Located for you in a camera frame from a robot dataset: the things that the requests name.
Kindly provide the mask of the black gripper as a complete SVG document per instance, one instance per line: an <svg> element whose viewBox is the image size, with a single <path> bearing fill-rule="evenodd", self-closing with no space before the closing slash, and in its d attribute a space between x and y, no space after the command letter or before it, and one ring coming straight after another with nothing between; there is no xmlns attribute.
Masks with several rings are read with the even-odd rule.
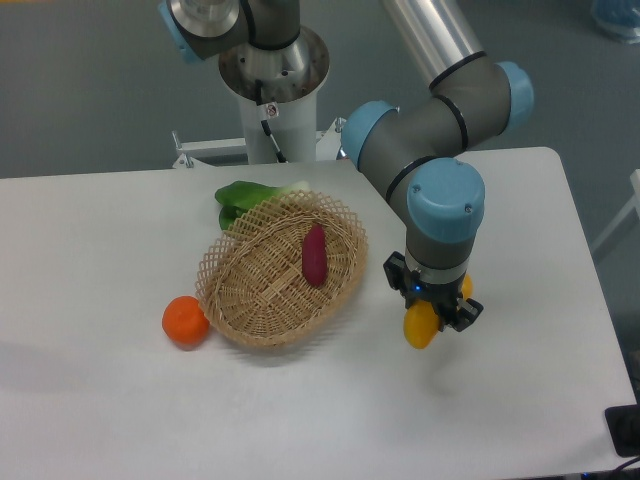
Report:
<svg viewBox="0 0 640 480"><path fill-rule="evenodd" d="M405 257L397 251L385 260L383 269L390 288L403 297L406 309L418 300L438 308L440 331L451 328L461 332L470 327L484 310L481 303L470 298L472 279L468 273L449 283L428 283L421 279L417 270L406 267Z"/></svg>

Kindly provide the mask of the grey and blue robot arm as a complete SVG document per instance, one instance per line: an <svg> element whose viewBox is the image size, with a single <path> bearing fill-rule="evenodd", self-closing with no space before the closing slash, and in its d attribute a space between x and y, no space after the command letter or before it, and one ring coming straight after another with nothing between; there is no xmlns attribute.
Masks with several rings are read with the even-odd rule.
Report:
<svg viewBox="0 0 640 480"><path fill-rule="evenodd" d="M402 113L384 101L355 110L341 146L406 228L406 247L384 264L407 308L429 302L441 327L464 330L482 306L462 293L484 215L468 148L524 123L534 105L527 73L491 61L453 1L388 1L429 89ZM160 15L188 62L216 58L236 96L251 163L316 157L316 95L329 71L324 41L296 1L163 1Z"/></svg>

